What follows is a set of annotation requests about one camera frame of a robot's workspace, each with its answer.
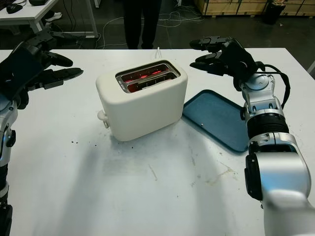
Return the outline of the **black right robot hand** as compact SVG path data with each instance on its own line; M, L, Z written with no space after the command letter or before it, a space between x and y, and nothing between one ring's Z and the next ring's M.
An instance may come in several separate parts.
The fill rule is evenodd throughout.
M233 85L241 91L240 82L249 76L251 60L248 53L232 37L209 36L189 43L194 50L208 51L190 64L191 67L214 75L233 77Z

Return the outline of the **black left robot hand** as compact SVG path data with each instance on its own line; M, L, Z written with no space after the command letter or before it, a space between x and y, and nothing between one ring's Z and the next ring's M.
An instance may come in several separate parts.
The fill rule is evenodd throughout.
M80 76L83 70L72 67L72 60L51 52L58 44L73 39L67 33L43 30L19 44L10 54L12 65L5 80L6 97L18 99L23 109L28 104L29 91L61 86L64 81Z

